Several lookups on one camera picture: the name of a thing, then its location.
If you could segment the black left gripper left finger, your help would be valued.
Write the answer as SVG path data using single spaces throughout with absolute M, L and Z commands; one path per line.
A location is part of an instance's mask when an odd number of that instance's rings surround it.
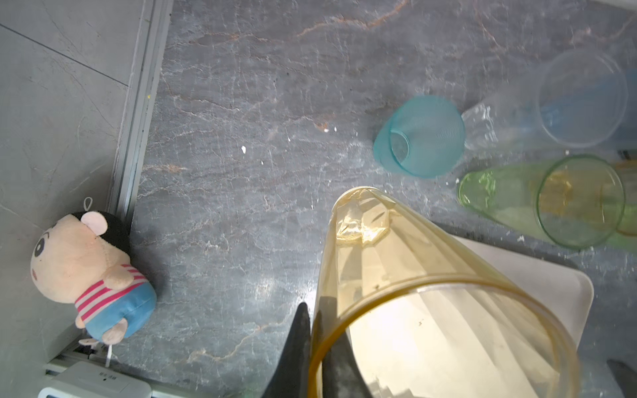
M 300 303 L 290 326 L 275 373 L 263 398 L 306 398 L 310 365 L 310 314 Z

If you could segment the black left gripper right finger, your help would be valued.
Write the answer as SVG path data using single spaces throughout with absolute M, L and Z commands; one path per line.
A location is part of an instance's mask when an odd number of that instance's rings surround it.
M 609 359 L 607 366 L 617 382 L 625 398 L 637 398 L 637 374 L 636 371 L 622 361 Z

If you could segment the beige plastic tray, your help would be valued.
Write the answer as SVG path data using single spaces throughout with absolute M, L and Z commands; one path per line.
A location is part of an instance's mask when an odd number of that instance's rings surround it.
M 579 345 L 595 297 L 591 279 L 581 272 L 546 260 L 457 237 L 557 317 Z

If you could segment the tall amber plastic cup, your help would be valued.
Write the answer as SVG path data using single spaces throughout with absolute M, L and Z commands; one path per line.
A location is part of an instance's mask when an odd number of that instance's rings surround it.
M 335 202 L 311 397 L 576 397 L 577 348 L 546 306 L 374 187 Z

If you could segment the tall green plastic cup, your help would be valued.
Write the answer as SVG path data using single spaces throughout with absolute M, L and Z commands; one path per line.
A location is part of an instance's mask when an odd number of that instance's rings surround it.
M 616 232 L 626 188 L 607 161 L 582 154 L 469 172 L 460 181 L 458 201 L 518 232 L 581 250 Z

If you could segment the clear plastic cup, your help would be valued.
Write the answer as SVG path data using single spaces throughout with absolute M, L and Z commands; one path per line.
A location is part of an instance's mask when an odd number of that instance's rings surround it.
M 601 51 L 570 50 L 501 86 L 462 114 L 466 149 L 586 149 L 625 118 L 626 74 Z

